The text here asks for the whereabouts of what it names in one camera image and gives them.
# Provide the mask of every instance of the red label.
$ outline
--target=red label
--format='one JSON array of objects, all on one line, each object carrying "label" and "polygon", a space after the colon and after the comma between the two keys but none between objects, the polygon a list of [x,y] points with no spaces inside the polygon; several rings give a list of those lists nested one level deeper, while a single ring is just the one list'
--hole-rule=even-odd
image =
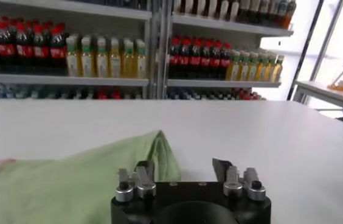
[{"label": "red label", "polygon": [[230,64],[230,60],[220,60],[220,64],[222,67],[228,67],[228,65]]},{"label": "red label", "polygon": [[13,44],[0,44],[0,55],[10,56],[10,55],[14,55],[15,52],[16,50]]},{"label": "red label", "polygon": [[217,67],[220,65],[220,59],[218,58],[211,58],[210,59],[210,65],[213,67]]},{"label": "red label", "polygon": [[33,47],[33,51],[35,52],[35,56],[37,58],[47,58],[49,56],[48,47]]},{"label": "red label", "polygon": [[171,55],[169,58],[169,64],[178,64],[178,56]]},{"label": "red label", "polygon": [[65,58],[66,56],[66,47],[50,48],[50,53],[52,58]]},{"label": "red label", "polygon": [[199,65],[200,64],[200,57],[190,57],[190,64],[191,65]]},{"label": "red label", "polygon": [[178,58],[178,60],[179,60],[179,63],[180,63],[181,65],[187,65],[187,64],[189,64],[189,57],[188,57],[188,56],[180,56],[180,57]]},{"label": "red label", "polygon": [[210,62],[209,58],[201,58],[201,66],[208,66]]},{"label": "red label", "polygon": [[18,55],[22,57],[33,57],[33,49],[32,46],[23,46],[23,45],[17,45],[16,46],[18,50]]}]

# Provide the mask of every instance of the white desk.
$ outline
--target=white desk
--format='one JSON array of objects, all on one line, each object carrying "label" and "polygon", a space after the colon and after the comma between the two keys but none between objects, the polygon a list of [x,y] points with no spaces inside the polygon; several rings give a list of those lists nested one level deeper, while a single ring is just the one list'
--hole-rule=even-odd
[{"label": "white desk", "polygon": [[343,123],[295,102],[0,100],[0,159],[62,158],[161,129],[183,180],[256,167],[273,224],[343,224]]},{"label": "white desk", "polygon": [[297,81],[296,85],[294,101],[301,102],[303,95],[309,95],[343,107],[343,92],[330,90],[327,85],[311,81]]}]

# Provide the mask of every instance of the green cloth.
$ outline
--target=green cloth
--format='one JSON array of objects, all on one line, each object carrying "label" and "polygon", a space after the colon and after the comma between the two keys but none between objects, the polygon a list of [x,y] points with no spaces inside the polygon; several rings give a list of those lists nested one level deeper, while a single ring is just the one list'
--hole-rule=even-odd
[{"label": "green cloth", "polygon": [[59,161],[17,161],[0,167],[0,224],[110,223],[117,171],[125,167],[132,172],[141,160],[154,161],[156,181],[181,179],[161,131]]}]

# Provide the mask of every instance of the cola bottle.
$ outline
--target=cola bottle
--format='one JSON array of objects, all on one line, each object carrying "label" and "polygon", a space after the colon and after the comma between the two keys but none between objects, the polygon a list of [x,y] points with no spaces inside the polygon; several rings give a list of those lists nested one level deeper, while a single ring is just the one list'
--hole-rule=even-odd
[{"label": "cola bottle", "polygon": [[50,41],[43,35],[42,27],[35,25],[33,27],[35,36],[33,38],[33,52],[35,55],[35,66],[38,72],[49,72],[51,67]]},{"label": "cola bottle", "polygon": [[196,40],[195,44],[192,47],[191,56],[190,56],[190,71],[189,78],[197,79],[200,67],[200,47],[201,42]]},{"label": "cola bottle", "polygon": [[170,57],[169,57],[169,78],[175,79],[177,76],[177,66],[179,57],[178,38],[174,37],[171,40]]},{"label": "cola bottle", "polygon": [[215,46],[210,51],[209,79],[219,79],[220,47],[221,42],[216,41]]},{"label": "cola bottle", "polygon": [[0,22],[0,58],[4,71],[16,72],[15,37],[11,35],[5,22]]},{"label": "cola bottle", "polygon": [[18,23],[16,34],[16,49],[18,50],[20,71],[33,72],[33,39],[31,39],[23,23]]},{"label": "cola bottle", "polygon": [[226,79],[227,68],[230,65],[230,48],[231,45],[229,43],[225,43],[224,46],[220,50],[220,66],[219,66],[219,74],[218,78],[220,80]]},{"label": "cola bottle", "polygon": [[205,46],[201,50],[200,54],[200,67],[198,78],[208,79],[209,78],[209,63],[210,63],[210,48],[212,43],[207,40]]}]

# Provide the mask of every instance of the white shelf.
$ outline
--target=white shelf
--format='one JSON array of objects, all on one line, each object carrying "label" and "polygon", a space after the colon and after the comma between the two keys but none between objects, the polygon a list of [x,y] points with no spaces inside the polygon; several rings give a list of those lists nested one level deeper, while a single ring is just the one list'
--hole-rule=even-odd
[{"label": "white shelf", "polygon": [[203,18],[199,16],[187,16],[180,14],[173,15],[173,23],[189,26],[200,26],[211,29],[257,33],[268,37],[290,37],[293,34],[293,31],[291,30],[276,29],[265,26],[255,26],[244,23],[227,22],[218,19]]},{"label": "white shelf", "polygon": [[107,5],[89,4],[84,2],[54,0],[0,0],[0,3],[24,5],[43,9],[54,9],[68,12],[80,12],[95,15],[115,16],[128,19],[148,20],[151,12],[144,10],[125,9]]},{"label": "white shelf", "polygon": [[277,88],[281,85],[280,82],[232,82],[219,80],[184,80],[184,79],[168,79],[167,86],[180,87],[216,87],[216,88]]},{"label": "white shelf", "polygon": [[148,79],[106,79],[68,76],[0,74],[0,83],[92,86],[147,86]]}]

